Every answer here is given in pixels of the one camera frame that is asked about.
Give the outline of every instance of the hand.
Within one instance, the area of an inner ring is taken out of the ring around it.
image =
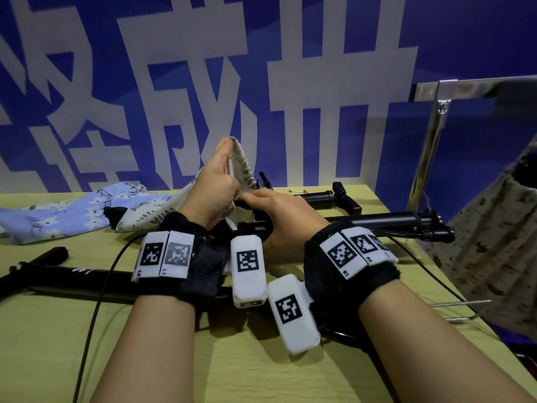
[[[178,210],[188,220],[207,230],[211,230],[222,219],[240,189],[238,181],[228,174],[228,159],[232,150],[232,139],[223,137]]]
[[[304,244],[329,224],[300,196],[258,189],[239,199],[270,216],[274,230],[263,242],[263,255],[272,263],[302,262]]]

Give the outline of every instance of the person's left hand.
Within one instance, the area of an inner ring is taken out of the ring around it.
[[[238,196],[240,185],[228,174],[228,159],[232,150],[232,139],[223,137],[178,210],[188,220],[207,230],[211,230],[222,219],[225,210]]]

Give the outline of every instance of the beige cloth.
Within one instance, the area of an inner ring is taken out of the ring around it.
[[[241,186],[241,192],[251,192],[256,189],[256,179],[253,176],[241,144],[236,138],[230,138],[233,140],[233,151],[228,161],[228,173],[237,179]],[[198,174],[188,185],[166,201],[157,200],[129,208],[117,224],[116,231],[149,230],[158,227],[167,213],[175,212],[183,204],[194,186]],[[233,226],[233,224],[241,221],[251,221],[252,211],[235,209],[235,204],[231,203],[224,217],[229,218],[233,222],[230,225]]]
[[[425,250],[468,300],[493,301],[484,318],[537,341],[537,189],[513,179],[514,165],[449,223],[453,243]]]

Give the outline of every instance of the table top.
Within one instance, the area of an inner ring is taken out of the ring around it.
[[[329,186],[305,187],[322,192]],[[388,210],[365,185],[345,187],[364,214]],[[276,188],[288,192],[287,188]],[[4,194],[0,207],[22,208],[37,203],[75,199],[84,193]],[[322,210],[337,216],[339,210]],[[65,246],[65,265],[109,269],[131,234],[110,228],[56,241],[13,245],[0,239],[0,276],[19,261],[30,261],[54,246]],[[454,289],[413,240],[402,240],[443,282]],[[399,257],[402,280],[428,303],[455,301],[410,257],[386,242]],[[139,246],[132,245],[117,270],[132,271]],[[267,268],[273,276],[294,273],[301,266]],[[0,402],[69,402],[72,400],[94,301],[47,297],[25,292],[0,302]],[[89,401],[100,374],[123,329],[130,305],[103,303],[91,342],[79,401]],[[470,316],[466,307],[437,309],[446,317]],[[458,324],[458,330],[509,375],[537,397],[537,382],[481,320]],[[196,333],[194,379],[196,401],[361,401],[391,402],[368,356],[359,349],[325,339],[321,346],[298,355],[287,354],[275,323],[248,309],[222,307],[204,313]]]

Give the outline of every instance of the forearm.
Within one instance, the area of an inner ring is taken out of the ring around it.
[[[138,297],[91,401],[193,401],[193,361],[194,307]]]
[[[535,401],[399,280],[359,316],[403,402]]]

